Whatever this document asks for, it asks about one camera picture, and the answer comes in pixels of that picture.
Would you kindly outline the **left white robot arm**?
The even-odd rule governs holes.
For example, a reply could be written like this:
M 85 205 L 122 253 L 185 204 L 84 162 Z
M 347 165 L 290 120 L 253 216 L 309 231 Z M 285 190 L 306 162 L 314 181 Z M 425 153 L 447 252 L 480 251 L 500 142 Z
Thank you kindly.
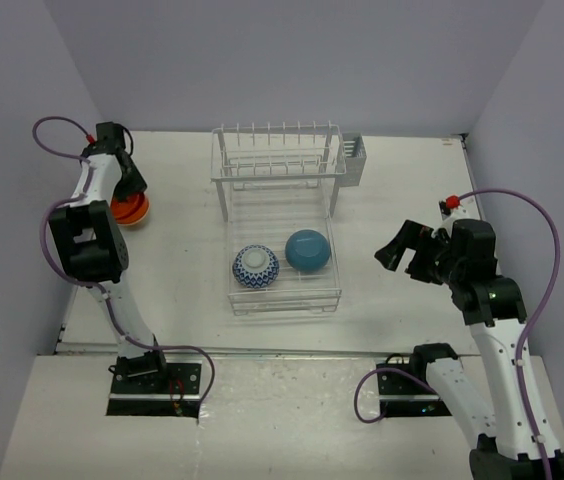
M 168 385 L 170 369 L 126 280 L 130 257 L 120 230 L 147 215 L 147 183 L 126 145 L 128 129 L 103 122 L 95 130 L 80 155 L 82 173 L 73 196 L 52 208 L 45 225 L 60 272 L 91 293 L 116 335 L 116 378 L 134 379 L 145 391 L 157 393 Z

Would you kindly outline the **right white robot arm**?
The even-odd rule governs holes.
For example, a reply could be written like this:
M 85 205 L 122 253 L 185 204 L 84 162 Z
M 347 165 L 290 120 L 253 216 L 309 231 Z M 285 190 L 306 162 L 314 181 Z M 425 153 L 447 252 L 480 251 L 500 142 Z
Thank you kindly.
M 433 229 L 411 220 L 375 257 L 394 271 L 406 250 L 406 272 L 446 285 L 476 343 L 491 399 L 467 379 L 447 344 L 419 345 L 408 368 L 410 385 L 434 391 L 462 430 L 475 479 L 564 479 L 564 450 L 541 400 L 523 338 L 526 309 L 516 282 L 497 272 L 496 235 L 482 220 L 452 219 Z

